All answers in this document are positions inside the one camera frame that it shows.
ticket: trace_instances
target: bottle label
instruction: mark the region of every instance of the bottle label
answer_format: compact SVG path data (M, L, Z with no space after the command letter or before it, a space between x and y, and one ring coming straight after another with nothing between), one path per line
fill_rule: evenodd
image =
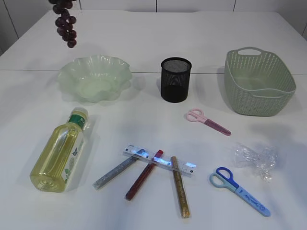
M65 181L65 184L68 183L71 177L72 170L79 159L80 152L82 151L83 144L84 144L83 133L79 133L71 149L64 170L62 172L62 178Z
M81 127L81 129L83 129L84 125L85 125L85 119L78 114L71 115L68 122L72 122L72 123L77 124L78 126Z

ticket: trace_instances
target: plastic bag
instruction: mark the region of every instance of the plastic bag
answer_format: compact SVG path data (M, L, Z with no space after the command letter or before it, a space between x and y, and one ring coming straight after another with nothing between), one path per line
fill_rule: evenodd
M277 148L265 147L262 152L254 150L237 143L235 148L235 166L238 168L250 166L254 172L265 181L270 181L272 176L269 171L276 165Z

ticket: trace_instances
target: woven basket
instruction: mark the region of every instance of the woven basket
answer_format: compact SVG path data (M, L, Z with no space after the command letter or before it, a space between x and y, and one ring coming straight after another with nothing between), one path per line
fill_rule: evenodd
M260 54L239 54L242 50L257 50ZM233 110L250 116L278 114L296 90L284 62L276 54L254 47L227 53L224 82Z

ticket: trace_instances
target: scissors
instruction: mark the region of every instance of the scissors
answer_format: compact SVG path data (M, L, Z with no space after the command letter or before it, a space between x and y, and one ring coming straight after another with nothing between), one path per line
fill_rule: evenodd
M191 121L191 122L199 121L201 123L204 123L205 125L215 129L216 131L219 131L220 133L223 133L226 136L231 135L231 132L229 130L225 129L224 127L220 126L219 124L205 117L201 109L191 109L186 114L186 118L188 121Z
M228 172L230 175L229 178L226 178L223 174L220 173L220 171ZM217 177L218 179L220 179L223 182L223 184L215 183L213 181L213 177ZM214 187L228 188L230 191L237 194L240 198L242 198L245 202L251 205L258 212L260 212L263 216L269 217L271 215L270 211L264 205L262 205L258 200L256 200L251 194L249 194L244 188L239 186L233 180L233 174L228 168L225 167L217 168L216 171L210 175L209 180Z

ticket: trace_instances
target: white table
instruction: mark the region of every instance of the white table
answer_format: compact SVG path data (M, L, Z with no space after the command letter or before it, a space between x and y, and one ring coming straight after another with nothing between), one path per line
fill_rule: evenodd
M0 69L59 70L75 58L104 54L122 58L133 72L160 72L179 56L192 73L223 73L226 53L255 46L276 53L292 74L307 74L307 42L278 13L71 11L78 45L67 48L48 12L0 57Z
M297 92L274 117L234 113L223 99L223 75L192 74L189 96L178 104L161 99L159 79L160 74L134 74L132 86L116 101L84 106L92 121L93 128L86 131L90 141L70 188L55 194L36 190L29 173L52 130L80 104L63 97L54 71L0 71L0 229L305 229L306 77L295 76ZM185 120L184 113L193 107L232 135ZM251 169L233 166L231 147L237 141L251 148L280 148L271 183ZM197 164L193 177L183 177L190 219L179 216L172 173L158 167L131 202L124 199L146 165L141 161L94 190L95 180L127 158L122 151L128 143ZM265 218L230 191L213 187L208 176L219 166L229 167L272 216Z

